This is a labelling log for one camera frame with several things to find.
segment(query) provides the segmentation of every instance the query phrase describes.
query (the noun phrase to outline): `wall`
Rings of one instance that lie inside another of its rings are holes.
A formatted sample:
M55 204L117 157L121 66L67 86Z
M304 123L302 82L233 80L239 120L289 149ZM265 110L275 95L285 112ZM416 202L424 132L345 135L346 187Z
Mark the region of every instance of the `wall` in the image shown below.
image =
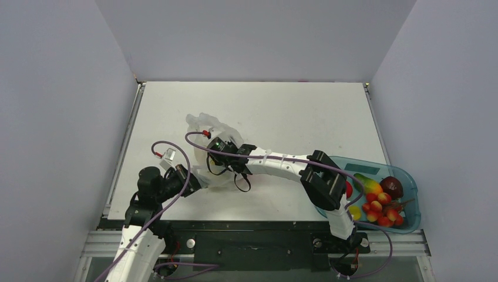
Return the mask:
M498 2L418 0L372 81L389 157L419 185L438 281L493 281Z
M365 82L415 0L96 2L139 80Z
M70 281L136 83L93 1L2 1L0 42L0 280Z

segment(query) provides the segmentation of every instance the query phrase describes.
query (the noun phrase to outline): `plastic bin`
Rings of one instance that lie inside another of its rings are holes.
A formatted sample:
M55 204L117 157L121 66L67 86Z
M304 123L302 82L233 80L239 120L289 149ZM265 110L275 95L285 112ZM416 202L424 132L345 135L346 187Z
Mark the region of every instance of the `plastic bin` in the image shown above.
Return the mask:
M403 224L400 226L393 226L391 228L384 227L383 229L389 232L406 234L415 231L420 225L420 210L419 210L419 200L417 198L417 185L413 180L412 176L408 172L395 166L388 166L380 163L372 163L364 160L349 159L347 157L331 156L330 157L341 169L347 172L361 173L362 175L369 177L371 179L380 182L387 176L393 176L397 178L401 185L403 186L403 198L401 201L408 201L410 199L415 199L406 205L401 213L404 217ZM348 182L353 184L352 179L348 178ZM353 188L353 195L349 200L354 199L359 195L359 192ZM365 197L362 197L358 202L354 203L353 206L361 206L366 203ZM318 212L325 217L325 213L322 209L316 207ZM365 213L362 211L362 216L360 221L367 221L365 218Z

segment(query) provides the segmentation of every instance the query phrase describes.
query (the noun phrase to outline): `purple cable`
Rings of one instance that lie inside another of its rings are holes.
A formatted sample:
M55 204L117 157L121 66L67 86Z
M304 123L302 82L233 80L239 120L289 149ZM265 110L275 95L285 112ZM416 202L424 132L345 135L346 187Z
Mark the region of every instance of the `purple cable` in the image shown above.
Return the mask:
M169 262L169 263L160 263L156 266L154 266L154 271L158 271L161 267L163 266L173 266L173 265L178 265L178 266L200 266L200 267L207 267L206 269L203 269L199 272L196 272L196 273L192 273L192 274L189 274L189 275L186 275L186 276L182 276L182 277L169 277L169 276L166 276L164 279L166 280L181 280L181 279L187 279L187 278L190 278L190 277L194 277L194 276L197 276L199 274L203 274L203 273L206 273L208 271L211 271L213 269L216 269L218 267L220 267L218 264L205 264L205 263L182 263L182 262L175 262L175 261L172 261L172 262Z
M132 246L132 244L138 239L138 237L145 231L147 230L147 228L156 220L158 219L159 217L161 217L161 215L167 210L169 209L176 201L178 201L178 199L180 198L180 196L183 194L183 192L185 191L185 189L187 189L187 185L189 183L189 180L190 180L190 161L189 161L189 157L187 156L187 154L185 153L184 150L182 150L180 147L178 147L176 144L172 143L172 142L168 142L168 141L157 141L157 142L154 142L154 144L152 144L152 152L154 153L154 147L155 145L157 144L167 144L167 145L170 145L170 146L173 146L175 147L176 149L178 149L178 151L180 151L180 153L182 153L182 155L185 157L185 160L187 161L187 178L185 179L185 184L183 185L183 187L181 188L181 191L176 195L175 198L173 198L173 200L166 206L164 207L160 212L158 212L154 217L152 217L152 219L150 219L143 227L142 229L140 229L140 231L135 235L135 237L130 241L130 243L128 243L128 245L126 246L126 248L124 248L124 250L119 254L118 257L116 257L116 259L110 264L109 267L106 268L106 270L104 270L93 282L98 282L99 280L101 280L102 278L104 278L104 276L115 266L117 265L117 263L119 262L119 260L121 260L124 256L124 254L126 254L126 252L128 251L128 249Z
M392 241L391 241L391 237L389 236L389 234L382 228L380 228L379 226L375 225L375 224L372 224L372 223L367 223L367 222L361 222L361 221L356 221L355 220L355 224L356 225L363 225L363 226L366 226L366 227L369 227L369 228L374 228L374 229L377 229L377 230L380 230L382 231L386 237L388 238L388 241L389 241L389 256L388 258L386 259L386 261L384 262L383 265L381 265L379 268L377 268L376 270L374 271L370 271L368 273L365 273L365 274L360 274L360 275L354 275L354 276L349 276L350 279L356 279L356 278L363 278L363 277L366 277L366 276L370 276L370 275L373 275L381 270L384 269L384 267L386 267L392 260L392 249L393 249L393 246L392 246ZM342 278L348 278L348 276L346 275L343 275L341 273L338 273Z
M190 135L197 135L197 134L202 134L203 135L202 132L188 132L185 135L185 141L187 141L188 144L190 144L190 145L192 145L192 146L194 146L194 147L196 147L198 149L201 149L203 151L206 151L206 152L209 152L209 153L213 153L213 154L228 156L228 157L244 157L244 158L247 158L247 159L263 159L264 158L264 156L241 156L241 155L237 155L237 154L218 152L218 151L215 151L215 150L211 150L211 149L202 147L202 146L197 145L197 144L195 144L195 143L193 143L192 141L189 140L189 136ZM267 156L267 159L282 160L281 157L276 157L276 156ZM293 162L307 163L309 165L319 166L319 167L323 167L324 169L333 170L333 171L335 171L337 173L340 173L340 174L342 174L344 176L350 177L354 182L357 182L358 184L360 184L360 186L361 186L361 192L360 192L360 194L358 195L358 197L354 198L353 201L349 202L344 207L346 210L347 210L347 208L350 205L356 203L364 195L365 186L363 185L363 183L361 183L361 181L359 181L356 177L354 177L353 175L351 175L350 173L348 173L348 172L346 172L346 171L344 171L342 169L337 169L336 167L327 166L325 164L313 162L311 160L294 159L294 158L291 158L291 157L285 157L285 158L283 158L283 160L284 161L293 161ZM388 241L389 241L389 256L388 256L386 262L384 262L383 265L381 265L379 268L377 268L376 270L374 270L372 272L369 272L369 273L366 273L366 274L361 274L361 275L354 276L354 277L350 277L350 278L361 278L361 277L365 277L365 276L370 276L372 274L375 274L375 273L381 271L384 267L386 267L391 262L393 245L392 245L391 238L389 237L389 234L384 229L380 228L379 226L374 225L372 223L366 223L366 222L361 222L361 221L355 221L355 224L378 229L378 230L382 231L386 235L386 237L388 238Z
M185 135L185 141L187 141L188 144L198 148L198 149L201 149L203 151L206 151L206 152L209 152L209 153L213 153L213 154L218 154L218 155L222 155L222 156L228 156L228 157L244 157L246 159L264 159L265 156L242 156L242 155L237 155L237 154L231 154L231 153L224 153L224 152L218 152L218 151L215 151L215 150L211 150L211 149L208 149L208 148L205 148L205 147L202 147L200 145L197 145L195 144L194 142L190 141L189 140L189 136L190 135L197 135L197 134L201 134L201 135L204 135L203 132L188 132L186 135ZM293 162L298 162L298 163L307 163L309 165L314 165L314 166L319 166L319 167L323 167L324 169L329 169L329 170L333 170L337 173L340 173L344 176L348 176L349 178L351 178L354 182L360 184L360 187L361 187L361 191L360 191L360 194L358 195L358 197L354 198L353 201L349 202L348 204L346 204L346 206L344 207L346 210L348 210L348 207L354 203L356 203L359 199L361 199L361 197L363 197L364 193L365 193L365 186L363 185L363 183L361 183L361 181L359 181L356 177L354 177L352 174L342 170L342 169L337 169L336 167L332 167L332 166L327 166L325 164L322 164L322 163L317 163L317 162L313 162L312 160L301 160L301 159L294 159L294 158L291 158L291 157L284 157L284 158L281 158L281 157L276 157L276 156L267 156L266 157L267 159L273 159L273 160L284 160L284 161L293 161Z

